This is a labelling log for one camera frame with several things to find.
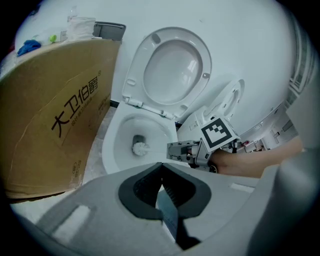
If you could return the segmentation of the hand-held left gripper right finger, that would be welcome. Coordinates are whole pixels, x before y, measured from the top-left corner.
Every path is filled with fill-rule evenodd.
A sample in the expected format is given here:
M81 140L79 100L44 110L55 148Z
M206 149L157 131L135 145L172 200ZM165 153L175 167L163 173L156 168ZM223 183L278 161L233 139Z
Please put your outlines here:
M246 250L250 234L232 229L257 179L162 164L163 250Z

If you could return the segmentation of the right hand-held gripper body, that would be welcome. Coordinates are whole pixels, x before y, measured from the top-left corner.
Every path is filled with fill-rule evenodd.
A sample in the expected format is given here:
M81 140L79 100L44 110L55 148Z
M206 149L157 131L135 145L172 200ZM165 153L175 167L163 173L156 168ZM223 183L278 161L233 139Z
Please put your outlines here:
M221 117L213 117L202 126L192 126L190 139L195 145L191 148L192 162L189 166L211 173L217 173L218 167L211 160L216 150L227 148L235 154L238 149L240 137L234 131L229 122Z

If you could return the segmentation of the blue cloth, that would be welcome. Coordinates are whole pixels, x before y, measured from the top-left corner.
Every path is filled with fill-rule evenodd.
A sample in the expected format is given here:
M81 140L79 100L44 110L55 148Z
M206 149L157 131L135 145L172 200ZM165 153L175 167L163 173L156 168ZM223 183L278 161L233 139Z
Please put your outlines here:
M41 44L36 40L26 40L23 44L23 46L20 47L20 49L17 52L17 56L20 57L24 54L27 54L29 52L32 52L34 50L37 50L41 47Z

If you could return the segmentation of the white toilet with round lid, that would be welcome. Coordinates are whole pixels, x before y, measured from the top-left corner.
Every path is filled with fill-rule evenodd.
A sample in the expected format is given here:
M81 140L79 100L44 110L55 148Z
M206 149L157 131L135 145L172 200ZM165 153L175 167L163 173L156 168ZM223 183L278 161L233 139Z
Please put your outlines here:
M142 142L167 150L178 140L176 122L186 116L205 89L212 59L205 42L181 27L165 27L138 46L122 88L122 100L102 143L105 171L113 174L140 165L166 162L167 154L135 155Z

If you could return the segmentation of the person's right forearm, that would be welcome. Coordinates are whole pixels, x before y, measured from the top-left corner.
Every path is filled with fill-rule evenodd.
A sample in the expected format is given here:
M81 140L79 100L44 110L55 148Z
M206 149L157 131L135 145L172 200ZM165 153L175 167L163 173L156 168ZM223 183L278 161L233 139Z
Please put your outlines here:
M219 174L259 179L267 167L279 165L302 151L302 140L296 136L287 143L270 150L229 153L219 149L211 155L210 161L216 165Z

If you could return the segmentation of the white toilet brush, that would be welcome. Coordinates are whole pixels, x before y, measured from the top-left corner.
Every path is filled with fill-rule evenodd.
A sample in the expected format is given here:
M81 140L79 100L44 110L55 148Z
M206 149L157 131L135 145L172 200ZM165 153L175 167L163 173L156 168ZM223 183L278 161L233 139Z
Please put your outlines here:
M136 142L132 146L132 152L137 156L145 156L147 154L167 154L167 150L164 148L150 147L144 142Z

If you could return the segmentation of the large brown cardboard box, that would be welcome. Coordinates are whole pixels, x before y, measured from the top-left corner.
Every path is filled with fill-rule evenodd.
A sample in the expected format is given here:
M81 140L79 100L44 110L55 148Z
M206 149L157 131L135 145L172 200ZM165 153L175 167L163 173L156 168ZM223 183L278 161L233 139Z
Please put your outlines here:
M48 48L0 79L0 187L11 200L82 184L110 107L121 43L91 39Z

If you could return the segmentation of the gray plastic bin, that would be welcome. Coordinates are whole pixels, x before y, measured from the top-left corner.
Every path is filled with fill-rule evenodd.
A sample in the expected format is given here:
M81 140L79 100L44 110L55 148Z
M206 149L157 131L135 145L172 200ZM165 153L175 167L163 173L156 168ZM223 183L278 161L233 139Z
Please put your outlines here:
M107 40L121 41L126 31L124 24L96 21L93 36Z

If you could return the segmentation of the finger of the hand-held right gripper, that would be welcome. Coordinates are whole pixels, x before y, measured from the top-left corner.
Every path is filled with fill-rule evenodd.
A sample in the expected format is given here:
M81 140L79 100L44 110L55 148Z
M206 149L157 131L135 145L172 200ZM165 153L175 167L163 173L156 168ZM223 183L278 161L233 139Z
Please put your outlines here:
M167 144L167 148L187 148L191 149L192 147L198 147L200 144L199 140L186 140L186 141L177 141L177 142L170 142Z
M198 147L169 147L167 158L178 162L194 162Z

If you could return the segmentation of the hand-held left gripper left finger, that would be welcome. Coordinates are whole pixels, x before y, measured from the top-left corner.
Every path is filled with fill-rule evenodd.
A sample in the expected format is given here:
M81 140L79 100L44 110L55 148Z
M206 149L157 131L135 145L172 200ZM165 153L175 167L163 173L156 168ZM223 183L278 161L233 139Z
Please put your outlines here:
M120 184L148 168L133 167L91 180L47 211L34 237L54 256L175 256L182 252L160 220L132 215Z

